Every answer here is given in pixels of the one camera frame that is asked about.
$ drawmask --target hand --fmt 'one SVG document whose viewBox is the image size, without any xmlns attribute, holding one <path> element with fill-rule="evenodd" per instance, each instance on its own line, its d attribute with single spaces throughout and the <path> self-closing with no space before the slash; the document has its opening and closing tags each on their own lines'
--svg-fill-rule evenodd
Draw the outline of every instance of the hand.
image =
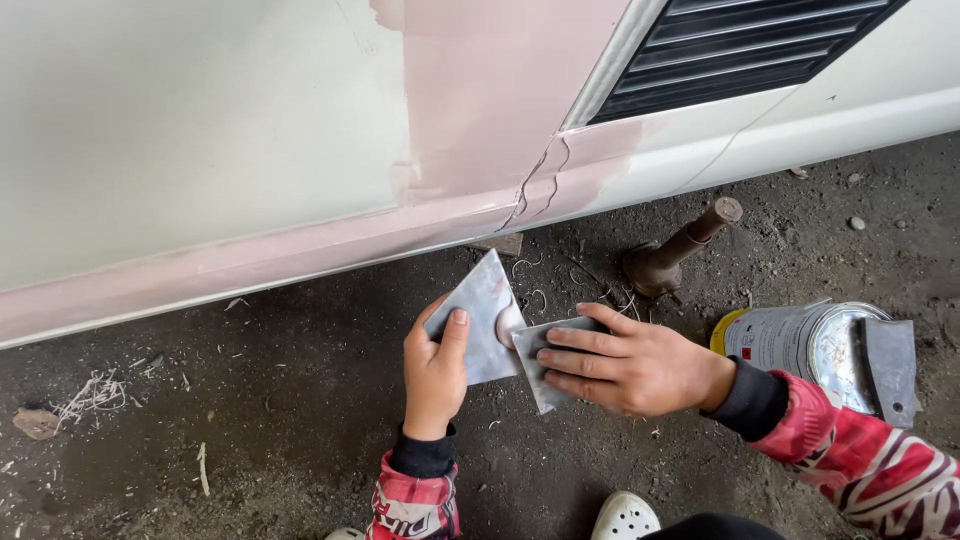
<svg viewBox="0 0 960 540">
<path fill-rule="evenodd" d="M 454 309 L 446 321 L 441 343 L 430 341 L 423 322 L 449 293 L 428 306 L 403 340 L 403 381 L 407 386 L 407 413 L 403 434 L 419 441 L 446 436 L 446 425 L 467 395 L 464 352 L 470 330 L 469 315 Z"/>
<path fill-rule="evenodd" d="M 546 381 L 611 412 L 657 416 L 697 406 L 712 412 L 727 399 L 736 364 L 659 325 L 640 323 L 600 304 L 577 312 L 603 323 L 614 335 L 552 329 L 547 341 L 594 355 L 541 349 Z"/>
</svg>

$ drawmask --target shoe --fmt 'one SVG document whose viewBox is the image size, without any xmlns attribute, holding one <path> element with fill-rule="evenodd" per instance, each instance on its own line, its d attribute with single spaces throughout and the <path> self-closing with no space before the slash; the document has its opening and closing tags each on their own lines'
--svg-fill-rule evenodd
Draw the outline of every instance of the shoe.
<svg viewBox="0 0 960 540">
<path fill-rule="evenodd" d="M 338 528 L 329 533 L 324 540 L 363 540 L 363 532 L 355 528 Z"/>
<path fill-rule="evenodd" d="M 653 508 L 629 491 L 617 491 L 600 508 L 590 540 L 635 540 L 660 530 Z"/>
</svg>

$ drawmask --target rusty jack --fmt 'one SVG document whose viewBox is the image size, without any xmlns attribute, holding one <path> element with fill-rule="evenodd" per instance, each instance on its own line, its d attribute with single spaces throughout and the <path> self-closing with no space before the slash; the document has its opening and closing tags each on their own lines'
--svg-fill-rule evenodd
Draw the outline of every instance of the rusty jack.
<svg viewBox="0 0 960 540">
<path fill-rule="evenodd" d="M 662 246 L 651 241 L 630 250 L 623 258 L 623 270 L 634 290 L 649 298 L 669 294 L 681 305 L 689 302 L 689 295 L 681 289 L 684 274 L 680 263 L 704 249 L 715 234 L 742 216 L 740 203 L 730 197 L 720 197 Z"/>
</svg>

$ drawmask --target sleeve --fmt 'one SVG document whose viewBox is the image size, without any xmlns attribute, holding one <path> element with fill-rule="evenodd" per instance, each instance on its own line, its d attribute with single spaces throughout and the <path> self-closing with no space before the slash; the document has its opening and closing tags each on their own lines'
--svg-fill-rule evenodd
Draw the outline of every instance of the sleeve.
<svg viewBox="0 0 960 540">
<path fill-rule="evenodd" d="M 367 540 L 405 538 L 445 540 L 460 534 L 460 517 L 454 500 L 453 437 L 447 426 L 439 441 L 418 441 L 403 435 L 400 426 L 394 449 L 380 460 L 371 502 L 373 521 Z"/>
<path fill-rule="evenodd" d="M 754 407 L 741 415 L 768 422 L 779 418 L 766 432 L 748 432 L 750 445 L 788 464 L 852 523 L 881 538 L 960 537 L 956 459 L 904 430 L 842 407 L 836 394 L 816 384 L 735 361 L 734 389 L 741 370 L 751 372 L 743 380 L 759 389 L 732 391 L 730 403 L 708 417 L 738 430 L 735 410 L 745 406 L 743 396 L 750 396 Z"/>
</svg>

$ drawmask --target car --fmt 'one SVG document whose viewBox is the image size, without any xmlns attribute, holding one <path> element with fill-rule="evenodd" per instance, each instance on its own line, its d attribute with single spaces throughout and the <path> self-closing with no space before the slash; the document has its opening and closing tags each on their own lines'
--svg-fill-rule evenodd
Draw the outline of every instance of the car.
<svg viewBox="0 0 960 540">
<path fill-rule="evenodd" d="M 0 347 L 960 128 L 942 0 L 0 12 Z"/>
</svg>

